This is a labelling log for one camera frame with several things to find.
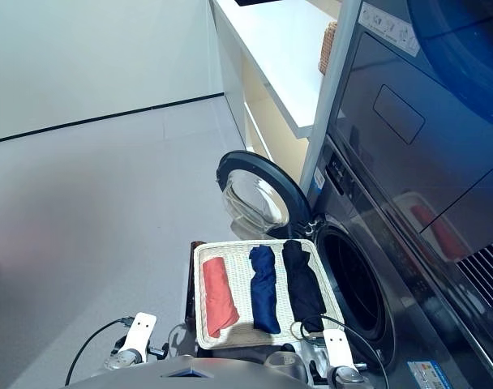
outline washing machine drum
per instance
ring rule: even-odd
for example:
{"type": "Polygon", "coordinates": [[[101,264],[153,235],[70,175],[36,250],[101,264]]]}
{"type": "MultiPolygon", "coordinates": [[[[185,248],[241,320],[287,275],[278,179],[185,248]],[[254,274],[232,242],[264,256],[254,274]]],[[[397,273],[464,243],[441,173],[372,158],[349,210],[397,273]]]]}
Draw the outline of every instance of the washing machine drum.
{"type": "MultiPolygon", "coordinates": [[[[391,315],[366,255],[336,226],[321,228],[315,240],[324,266],[329,267],[327,272],[345,323],[379,350],[384,363],[389,363],[396,346],[391,315]]],[[[356,338],[349,340],[358,344],[364,356],[372,358],[356,338]]]]}

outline white wall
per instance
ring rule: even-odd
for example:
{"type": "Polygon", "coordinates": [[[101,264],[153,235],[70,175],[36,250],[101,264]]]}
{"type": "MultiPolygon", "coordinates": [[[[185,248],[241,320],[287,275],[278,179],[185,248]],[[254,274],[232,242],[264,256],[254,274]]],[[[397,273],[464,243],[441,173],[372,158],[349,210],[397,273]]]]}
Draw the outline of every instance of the white wall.
{"type": "Polygon", "coordinates": [[[208,0],[0,0],[0,138],[217,92],[208,0]]]}

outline navy blue folded cloth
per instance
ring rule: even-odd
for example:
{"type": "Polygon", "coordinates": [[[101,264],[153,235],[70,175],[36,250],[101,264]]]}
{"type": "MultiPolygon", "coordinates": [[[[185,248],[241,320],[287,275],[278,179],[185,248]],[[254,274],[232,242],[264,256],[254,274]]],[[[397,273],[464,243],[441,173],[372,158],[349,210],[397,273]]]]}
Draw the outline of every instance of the navy blue folded cloth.
{"type": "MultiPolygon", "coordinates": [[[[302,251],[301,242],[286,241],[282,249],[285,262],[289,303],[294,313],[294,319],[301,322],[317,314],[326,313],[326,305],[320,292],[319,281],[315,272],[308,266],[310,253],[302,251]]],[[[324,330],[321,318],[309,318],[304,323],[308,332],[324,330]]]]}
{"type": "Polygon", "coordinates": [[[249,255],[255,271],[250,281],[254,328],[268,334],[281,332],[276,316],[276,258],[268,246],[254,247],[249,255]]]}

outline white cabinet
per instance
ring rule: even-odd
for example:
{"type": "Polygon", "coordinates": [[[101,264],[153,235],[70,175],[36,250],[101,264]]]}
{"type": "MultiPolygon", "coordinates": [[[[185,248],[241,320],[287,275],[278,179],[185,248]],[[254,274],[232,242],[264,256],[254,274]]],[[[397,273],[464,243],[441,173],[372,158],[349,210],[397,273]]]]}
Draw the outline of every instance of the white cabinet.
{"type": "Polygon", "coordinates": [[[275,162],[305,189],[302,172],[323,80],[320,49],[333,17],[306,0],[243,7],[210,1],[225,97],[246,149],[275,162]]]}

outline red folded cloth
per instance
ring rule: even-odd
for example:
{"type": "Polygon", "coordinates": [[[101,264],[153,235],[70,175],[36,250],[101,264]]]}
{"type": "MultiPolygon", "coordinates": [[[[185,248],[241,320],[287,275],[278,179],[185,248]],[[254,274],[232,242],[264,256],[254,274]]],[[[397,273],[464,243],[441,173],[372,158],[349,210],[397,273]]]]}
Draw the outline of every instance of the red folded cloth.
{"type": "Polygon", "coordinates": [[[219,338],[221,329],[231,326],[239,319],[222,257],[215,257],[204,263],[204,282],[207,294],[207,331],[213,338],[219,338]]]}

